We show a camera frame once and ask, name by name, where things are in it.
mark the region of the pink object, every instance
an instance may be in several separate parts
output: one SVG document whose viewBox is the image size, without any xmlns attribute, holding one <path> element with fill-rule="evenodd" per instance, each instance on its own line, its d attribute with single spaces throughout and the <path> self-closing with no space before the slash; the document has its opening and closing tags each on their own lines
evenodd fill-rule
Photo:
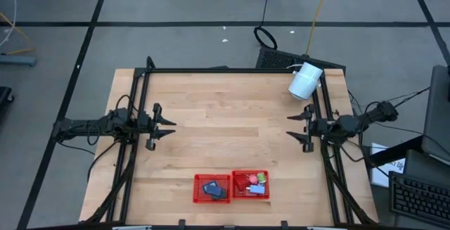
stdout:
<svg viewBox="0 0 450 230">
<path fill-rule="evenodd" d="M 254 174 L 251 174 L 248 177 L 248 181 L 250 181 L 251 184 L 258 184 L 258 178 Z"/>
</svg>

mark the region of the red plastic bin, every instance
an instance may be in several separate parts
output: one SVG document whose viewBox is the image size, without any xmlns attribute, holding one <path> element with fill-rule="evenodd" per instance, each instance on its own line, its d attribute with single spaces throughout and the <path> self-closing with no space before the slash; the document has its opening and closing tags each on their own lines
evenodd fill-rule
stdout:
<svg viewBox="0 0 450 230">
<path fill-rule="evenodd" d="M 203 185 L 216 181 L 217 184 L 226 189 L 226 198 L 213 200 L 211 195 L 203 192 Z M 230 203 L 231 176 L 229 174 L 196 174 L 194 176 L 194 203 Z"/>
<path fill-rule="evenodd" d="M 249 174 L 258 174 L 263 172 L 266 175 L 266 190 L 263 194 L 252 194 L 249 191 L 241 192 L 238 188 L 236 188 L 236 185 L 234 184 L 234 177 L 238 175 L 249 175 Z M 232 172 L 233 176 L 233 198 L 237 199 L 269 199 L 270 198 L 270 192 L 269 192 L 269 172 L 267 170 L 233 170 Z"/>
</svg>

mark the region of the keyboard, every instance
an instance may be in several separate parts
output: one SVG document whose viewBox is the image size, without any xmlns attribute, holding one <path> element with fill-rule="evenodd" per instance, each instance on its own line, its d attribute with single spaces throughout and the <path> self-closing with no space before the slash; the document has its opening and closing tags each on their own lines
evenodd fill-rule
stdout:
<svg viewBox="0 0 450 230">
<path fill-rule="evenodd" d="M 322 60 L 310 58 L 306 55 L 295 55 L 284 51 L 277 51 L 265 47 L 261 47 L 259 50 L 259 57 L 256 64 L 256 68 L 286 68 L 289 65 L 303 64 L 308 62 L 321 69 L 337 68 L 342 69 L 345 75 L 345 66 L 334 64 Z"/>
<path fill-rule="evenodd" d="M 438 226 L 450 226 L 450 187 L 389 173 L 390 210 Z"/>
</svg>

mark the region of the black metal frame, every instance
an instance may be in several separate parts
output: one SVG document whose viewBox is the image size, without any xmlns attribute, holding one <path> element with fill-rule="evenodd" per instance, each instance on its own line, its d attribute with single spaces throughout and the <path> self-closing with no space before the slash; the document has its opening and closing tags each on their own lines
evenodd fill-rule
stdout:
<svg viewBox="0 0 450 230">
<path fill-rule="evenodd" d="M 282 68 L 282 69 L 273 69 L 273 68 L 270 68 L 270 69 L 264 69 L 264 68 L 229 68 L 229 69 L 223 69 L 223 68 L 155 68 L 155 66 L 152 63 L 151 64 L 148 63 L 148 67 L 136 68 L 134 70 L 133 82 L 131 83 L 130 96 L 134 102 L 136 100 L 136 91 L 137 91 L 137 86 L 138 86 L 139 80 L 143 76 L 143 85 L 142 85 L 142 91 L 141 91 L 141 96 L 140 96 L 140 101 L 139 101 L 138 118 L 139 118 L 139 115 L 144 111 L 144 106 L 146 103 L 146 96 L 148 93 L 148 84 L 150 81 L 151 73 L 185 73 L 185 72 L 189 72 L 189 73 L 268 73 L 268 74 L 271 74 L 271 73 L 291 73 L 292 71 L 285 69 L 285 68 Z M 328 95 L 328 87 L 327 87 L 326 79 L 325 79 L 324 75 L 321 77 L 321 84 L 322 84 L 322 92 L 323 92 L 323 99 L 324 99 L 324 103 L 325 103 L 326 115 L 329 120 L 332 120 L 333 119 L 333 111 L 331 110 L 330 97 Z M 317 90 L 314 91 L 314 93 L 313 93 L 313 103 L 316 108 L 316 118 L 321 118 L 321 107 L 320 107 Z M 128 110 L 130 112 L 132 111 L 132 104 L 133 103 L 130 101 L 129 106 L 128 106 Z M 114 179 L 113 179 L 113 183 L 112 183 L 112 187 L 115 187 L 115 188 L 110 192 L 110 194 L 108 194 L 108 197 L 105 199 L 105 202 L 103 202 L 103 204 L 101 206 L 103 211 L 96 212 L 96 214 L 94 214 L 93 217 L 91 217 L 87 220 L 88 222 L 98 222 L 101 219 L 101 217 L 103 216 L 104 210 L 106 208 L 108 209 L 106 221 L 111 222 L 113 220 L 113 215 L 114 215 L 114 210 L 115 210 L 115 200 L 116 200 L 117 194 L 119 193 L 119 190 L 122 188 L 123 184 L 125 184 L 125 189 L 124 189 L 124 196 L 123 196 L 123 201 L 122 201 L 121 210 L 120 210 L 119 222 L 126 222 L 128 205 L 129 205 L 129 197 L 131 195 L 131 185 L 132 185 L 132 181 L 133 181 L 134 164 L 136 163 L 136 154 L 137 154 L 137 146 L 139 143 L 139 136 L 134 141 L 135 142 L 133 142 L 131 144 L 131 153 L 129 156 L 129 162 L 123 172 L 122 172 L 122 168 L 123 168 L 123 163 L 125 160 L 125 151 L 126 151 L 126 147 L 127 147 L 127 142 L 126 141 L 121 142 L 120 149 L 119 149 L 119 155 L 117 157 L 115 175 L 114 175 Z M 325 150 L 326 153 L 322 153 L 323 160 L 324 160 L 324 167 L 327 167 L 327 166 L 329 167 L 329 165 L 326 164 L 326 161 L 330 162 L 329 154 L 328 154 L 328 144 L 326 143 L 326 141 L 323 141 L 322 139 L 321 139 L 321 147 L 326 148 L 326 150 Z M 342 158 L 340 156 L 340 151 L 337 148 L 334 148 L 334 154 L 335 154 L 334 158 L 335 158 L 335 164 L 337 167 L 337 174 L 339 176 L 339 180 L 343 183 L 344 188 L 347 188 L 346 181 L 345 181 L 345 172 L 344 172 L 344 167 L 342 164 Z M 334 187 L 332 178 L 330 178 L 328 175 L 326 177 L 326 180 L 327 180 L 327 186 L 328 186 L 328 195 L 330 196 L 330 208 L 331 208 L 331 213 L 333 216 L 333 223 L 336 226 L 339 223 L 341 223 L 341 221 L 340 221 L 339 210 L 338 210 L 338 202 L 337 202 L 337 198 L 336 198 L 336 194 L 335 194 L 335 187 Z M 345 215 L 346 215 L 347 223 L 353 224 L 354 219 L 353 219 L 352 209 L 351 209 L 349 203 L 345 199 L 343 200 L 343 203 L 345 206 Z M 182 222 L 185 222 L 185 221 L 183 219 L 180 219 L 180 224 L 185 224 Z M 285 225 L 286 225 L 287 229 L 304 229 L 304 227 L 287 226 L 287 222 L 285 223 Z M 178 226 L 152 226 L 152 227 L 154 229 L 156 229 L 156 228 L 170 229 L 171 227 L 175 228 L 175 227 L 179 227 L 179 226 L 180 225 L 178 225 Z M 204 227 L 206 229 L 222 229 L 223 228 L 223 226 L 204 226 Z M 255 227 L 249 226 L 248 229 L 255 229 Z M 264 227 L 264 229 L 279 229 L 279 226 L 274 226 L 274 227 L 268 226 L 268 227 Z"/>
</svg>

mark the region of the black floor stripe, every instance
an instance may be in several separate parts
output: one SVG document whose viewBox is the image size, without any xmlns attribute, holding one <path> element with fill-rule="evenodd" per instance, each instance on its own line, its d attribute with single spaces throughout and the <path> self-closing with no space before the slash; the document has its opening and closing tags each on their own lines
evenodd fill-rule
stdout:
<svg viewBox="0 0 450 230">
<path fill-rule="evenodd" d="M 86 36 L 84 37 L 84 41 L 82 47 L 79 51 L 77 62 L 75 63 L 72 76 L 70 76 L 69 84 L 67 86 L 63 102 L 61 104 L 60 110 L 58 112 L 58 116 L 56 121 L 62 120 L 65 117 L 65 114 L 68 110 L 70 99 L 72 98 L 73 91 L 75 89 L 75 84 L 77 83 L 79 71 L 82 68 L 84 57 L 86 56 L 87 49 L 89 47 L 89 43 L 91 42 L 92 33 L 94 32 L 95 24 L 98 21 L 98 16 L 100 15 L 101 8 L 103 6 L 103 2 L 105 0 L 98 0 L 96 8 L 94 10 L 94 14 L 92 15 L 91 22 L 89 24 L 89 28 L 87 30 Z M 44 177 L 49 168 L 50 159 L 53 155 L 53 150 L 55 149 L 55 141 L 51 138 L 47 143 L 46 149 L 44 151 L 44 156 L 42 157 L 41 164 L 39 165 L 39 169 L 37 170 L 36 177 L 34 178 L 34 182 L 28 195 L 27 202 L 25 203 L 25 207 L 23 209 L 22 215 L 20 216 L 20 220 L 18 223 L 17 229 L 26 229 L 28 223 L 30 222 L 30 217 L 33 212 L 34 205 L 36 204 L 37 196 L 39 195 L 39 191 L 41 190 L 42 183 L 44 182 Z"/>
<path fill-rule="evenodd" d="M 205 21 L 205 22 L 97 22 L 96 27 L 256 27 L 259 21 Z M 89 27 L 90 22 L 17 22 L 18 27 Z M 311 27 L 312 22 L 266 21 L 269 27 Z M 450 27 L 450 22 L 435 23 Z M 428 27 L 429 22 L 317 22 L 316 27 Z M 0 23 L 0 27 L 9 27 Z"/>
<path fill-rule="evenodd" d="M 450 53 L 449 50 L 447 48 L 447 45 L 445 43 L 445 41 L 442 39 L 442 35 L 439 32 L 438 29 L 438 24 L 435 23 L 435 21 L 433 20 L 433 17 L 431 16 L 430 10 L 427 7 L 427 4 L 425 3 L 425 0 L 417 0 L 420 8 L 422 9 L 423 14 L 425 15 L 425 18 L 427 18 L 427 22 L 430 24 L 431 27 L 431 31 L 433 33 L 433 35 L 435 36 L 437 45 L 439 46 L 439 49 L 441 50 L 441 53 L 444 57 L 445 62 L 447 63 L 447 65 L 450 65 Z"/>
</svg>

